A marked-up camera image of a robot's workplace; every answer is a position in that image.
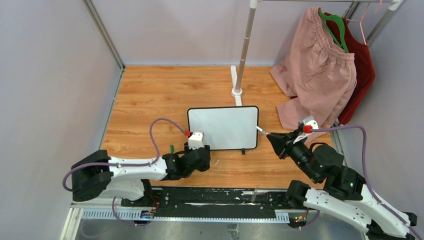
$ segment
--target elastic waistband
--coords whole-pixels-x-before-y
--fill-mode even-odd
[[[354,63],[355,54],[354,53],[344,53],[337,51],[339,46],[335,43],[331,43],[333,47],[330,45],[329,38],[324,32],[323,29],[323,19],[318,14],[318,11],[321,11],[320,7],[311,7],[311,19],[312,19],[312,28],[315,31],[315,38],[318,44],[322,47],[323,51],[325,51],[330,57],[336,58],[339,61],[344,61],[346,63]]]

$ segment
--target black plastic part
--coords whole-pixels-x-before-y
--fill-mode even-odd
[[[266,135],[280,159],[290,157],[313,183],[323,183],[329,175],[336,175],[343,165],[343,155],[327,144],[317,147],[313,152],[305,145],[306,138],[294,143],[302,133],[302,128],[290,133],[269,133]]]
[[[209,188],[209,187],[161,187],[169,191],[169,207],[162,207],[162,200],[155,217],[188,218],[275,218],[274,209],[269,208],[266,193],[258,193],[254,204],[250,203],[253,188]],[[195,204],[206,204],[199,207]]]
[[[88,163],[107,163],[109,161],[106,150],[97,150],[74,164],[74,169],[82,164]],[[72,173],[72,200],[75,202],[84,202],[98,197],[107,185],[111,182],[111,176],[108,166],[89,166]]]
[[[153,198],[158,197],[160,199],[160,207],[166,208],[169,206],[169,201],[166,200],[166,196],[169,199],[170,193],[166,190],[155,190],[152,191],[149,195],[144,195],[142,198],[137,199],[135,201],[131,201],[128,199],[122,199],[121,205],[123,207],[152,207],[153,206]]]
[[[288,204],[295,209],[303,209],[304,202],[307,200],[306,193],[311,187],[299,180],[292,180],[288,186],[285,197]]]
[[[352,168],[343,166],[336,176],[328,176],[324,184],[324,191],[341,201],[361,201],[363,199],[361,192],[364,184],[364,177]]]
[[[204,172],[211,167],[211,148],[209,145],[205,145],[191,150],[186,142],[184,144],[184,152],[165,154],[162,158],[166,162],[167,173],[162,181],[180,180],[181,178],[188,178],[194,170]]]
[[[286,198],[286,192],[270,191],[267,194],[270,209],[287,209],[289,202]]]
[[[303,227],[306,225],[306,221],[298,221],[291,220],[290,223],[287,224],[292,229],[297,229],[298,227]]]
[[[371,220],[371,224],[368,224],[366,227],[368,228],[368,232],[365,235],[368,236],[369,240],[415,240],[415,237],[409,233],[405,237],[387,235],[374,220]]]
[[[418,221],[418,217],[415,213],[413,212],[404,212],[406,215],[408,215],[409,221],[410,221],[410,226],[411,227],[415,227],[417,225],[417,221]]]

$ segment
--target clothes rack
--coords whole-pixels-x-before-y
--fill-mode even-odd
[[[236,66],[232,65],[230,67],[231,70],[231,80],[232,80],[232,90],[231,95],[234,97],[235,105],[242,105],[242,93],[243,90],[241,88],[242,85],[242,77],[243,72],[245,70],[246,56],[248,54],[249,41],[252,33],[253,21],[255,18],[255,11],[258,6],[258,2],[262,1],[272,1],[272,2],[334,2],[334,3],[343,3],[343,2],[352,2],[350,8],[346,10],[343,14],[344,18],[351,19],[355,12],[358,10],[361,3],[380,3],[380,0],[250,0],[250,10],[249,16],[247,18],[247,27],[244,35],[243,47],[241,50],[240,63],[238,64],[238,72],[236,70]],[[366,38],[366,42],[369,43],[374,39],[376,33],[382,28],[384,23],[391,17],[394,11],[398,9],[403,0],[382,0],[383,3],[390,3],[390,6],[375,25],[374,29]]]

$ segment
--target cable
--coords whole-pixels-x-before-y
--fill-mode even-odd
[[[184,131],[183,128],[181,128],[178,124],[176,124],[174,121],[168,119],[168,118],[158,118],[156,120],[154,120],[151,125],[150,125],[150,130],[149,130],[149,134],[150,134],[150,140],[153,143],[154,149],[156,150],[156,158],[152,161],[152,162],[147,162],[147,163],[107,163],[107,162],[91,162],[91,163],[85,163],[85,164],[81,164],[73,169],[71,169],[63,178],[62,180],[62,186],[65,190],[72,192],[72,189],[69,188],[66,185],[66,181],[69,178],[69,176],[73,173],[75,173],[76,171],[80,170],[80,169],[84,169],[87,167],[92,167],[92,166],[109,166],[109,167],[119,167],[120,165],[122,167],[145,167],[145,166],[151,166],[152,164],[155,164],[160,157],[160,153],[159,153],[159,148],[158,145],[155,142],[155,139],[153,138],[153,133],[152,133],[152,129],[153,129],[153,125],[155,125],[156,122],[158,121],[167,121],[170,122],[171,124],[173,124],[175,127],[177,127],[183,134],[186,133],[186,131]]]
[[[352,125],[336,126],[336,127],[332,127],[332,128],[311,129],[311,132],[330,132],[330,131],[337,131],[337,130],[344,130],[344,129],[360,129],[362,131],[362,170],[363,170],[363,177],[365,178],[366,187],[368,188],[368,191],[371,193],[371,195],[375,198],[375,200],[379,204],[381,204],[385,209],[387,209],[389,212],[391,212],[393,215],[395,215],[404,225],[407,225],[408,223],[407,223],[407,221],[405,221],[405,219],[403,217],[401,217],[391,207],[382,203],[381,199],[376,195],[373,188],[371,187],[371,182],[368,179],[367,166],[365,165],[365,150],[366,150],[366,146],[367,146],[367,132],[365,131],[365,128],[363,126],[352,124]],[[409,228],[409,230],[411,230],[411,232],[413,232],[413,234],[419,240],[424,240],[412,226],[408,226],[408,228]]]
[[[126,222],[126,221],[120,219],[120,217],[118,216],[117,212],[115,211],[115,200],[116,199],[117,199],[117,197],[114,197],[113,198],[113,201],[112,201],[112,213],[113,213],[113,216],[116,218],[116,220],[118,220],[120,223],[125,224],[127,226],[131,226],[131,227],[143,227],[143,226],[146,226],[146,225],[148,225],[150,223],[150,222],[148,222],[148,223],[139,223],[139,224],[137,224],[137,223],[129,223],[129,222]]]
[[[86,220],[85,219],[82,219],[81,220],[81,226],[79,227],[79,232],[81,233],[81,235],[84,237],[84,238],[86,238],[86,239],[96,239],[96,238],[98,238],[98,237],[100,237],[100,236],[102,236],[103,234],[105,234],[107,231],[109,231],[113,226],[114,226],[114,224],[112,223],[108,228],[106,228],[106,230],[104,230],[104,231],[102,231],[101,233],[99,233],[99,234],[96,234],[96,235],[87,235],[85,232],[84,232],[84,224],[85,224],[85,222],[86,222]]]
[[[308,222],[305,226],[300,226],[300,227],[296,227],[296,228],[288,228],[288,229],[284,229],[284,231],[288,231],[288,230],[301,231],[302,229],[309,228],[312,224],[314,224],[318,220],[320,213],[321,213],[321,211],[317,210],[315,217],[313,217],[312,221]]]

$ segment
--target green hanger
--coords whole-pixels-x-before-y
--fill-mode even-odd
[[[318,11],[319,16],[322,18],[322,23],[324,24],[325,28],[327,28],[328,32],[330,33],[332,39],[334,39],[334,42],[341,48],[344,49],[345,53],[349,53],[348,50],[348,46],[346,46],[346,42],[345,42],[345,23],[343,22],[343,18],[341,18],[340,16],[337,15],[330,15],[327,16],[325,15],[322,11]],[[329,26],[327,26],[326,21],[333,21],[335,22],[335,24],[337,24],[337,27],[340,31],[340,40],[341,43],[339,43],[339,41],[337,40],[337,38],[333,35],[333,33],[331,32]]]

